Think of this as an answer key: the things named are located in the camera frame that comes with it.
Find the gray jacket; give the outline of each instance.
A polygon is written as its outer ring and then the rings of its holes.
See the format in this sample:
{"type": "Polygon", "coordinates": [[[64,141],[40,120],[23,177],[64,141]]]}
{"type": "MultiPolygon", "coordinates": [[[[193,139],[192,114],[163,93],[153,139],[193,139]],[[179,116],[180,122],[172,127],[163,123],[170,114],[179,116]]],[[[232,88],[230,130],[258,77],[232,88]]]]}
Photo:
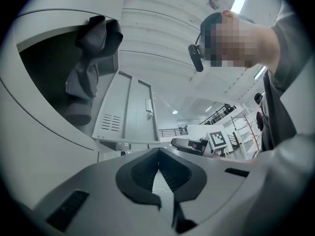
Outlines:
{"type": "Polygon", "coordinates": [[[263,77],[265,95],[262,101],[262,151],[271,150],[296,134],[280,97],[299,75],[314,51],[306,30],[286,1],[282,1],[277,20],[271,28],[278,37],[281,56],[275,75],[272,76],[267,71],[263,77]]]}

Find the white ceiling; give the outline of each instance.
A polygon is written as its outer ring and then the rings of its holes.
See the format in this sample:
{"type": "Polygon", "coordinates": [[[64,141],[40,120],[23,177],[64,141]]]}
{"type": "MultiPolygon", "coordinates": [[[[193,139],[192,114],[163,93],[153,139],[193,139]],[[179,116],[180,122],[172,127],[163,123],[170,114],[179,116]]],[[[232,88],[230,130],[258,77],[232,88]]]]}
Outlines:
{"type": "MultiPolygon", "coordinates": [[[[234,0],[219,0],[217,12],[231,8],[234,0]]],[[[241,14],[254,21],[264,18],[272,24],[280,2],[246,0],[241,14]]],[[[196,72],[188,54],[195,43],[201,22],[215,10],[209,0],[125,0],[120,25],[124,34],[119,51],[119,66],[153,86],[154,92],[185,118],[209,116],[205,110],[214,102],[247,103],[254,94],[263,92],[262,81],[254,76],[257,65],[210,67],[196,72]]]]}

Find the black cable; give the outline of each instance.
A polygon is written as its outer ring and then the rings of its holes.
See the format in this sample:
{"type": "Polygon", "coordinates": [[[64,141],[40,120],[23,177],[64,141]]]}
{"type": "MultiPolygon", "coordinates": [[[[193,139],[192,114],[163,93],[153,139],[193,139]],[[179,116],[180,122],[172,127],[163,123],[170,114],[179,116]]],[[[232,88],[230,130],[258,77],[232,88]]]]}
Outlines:
{"type": "Polygon", "coordinates": [[[201,33],[199,33],[199,35],[198,35],[198,37],[197,37],[197,40],[196,40],[196,43],[195,43],[195,45],[197,45],[197,43],[198,43],[198,40],[199,40],[199,38],[200,38],[200,35],[201,35],[201,33]]]}

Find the gray sleeve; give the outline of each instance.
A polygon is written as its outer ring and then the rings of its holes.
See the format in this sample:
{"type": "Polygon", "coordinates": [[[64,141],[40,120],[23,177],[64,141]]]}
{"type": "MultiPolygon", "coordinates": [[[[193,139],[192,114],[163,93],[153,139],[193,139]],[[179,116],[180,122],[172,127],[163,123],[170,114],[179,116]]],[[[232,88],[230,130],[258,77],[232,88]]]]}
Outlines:
{"type": "Polygon", "coordinates": [[[274,76],[269,73],[271,84],[282,94],[299,75],[308,61],[313,46],[298,16],[289,4],[282,5],[271,28],[280,43],[280,60],[274,76]]]}

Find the hanging jacket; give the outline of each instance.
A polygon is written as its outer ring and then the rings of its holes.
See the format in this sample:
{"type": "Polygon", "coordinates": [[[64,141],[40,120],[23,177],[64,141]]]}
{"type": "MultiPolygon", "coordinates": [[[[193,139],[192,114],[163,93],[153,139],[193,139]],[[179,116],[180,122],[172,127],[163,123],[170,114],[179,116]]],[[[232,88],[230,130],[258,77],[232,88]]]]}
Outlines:
{"type": "Polygon", "coordinates": [[[91,17],[89,23],[78,31],[75,45],[82,50],[82,56],[65,83],[65,92],[71,99],[64,117],[71,124],[83,126],[91,121],[99,77],[97,64],[113,56],[122,39],[118,21],[105,21],[104,16],[91,17]]]}

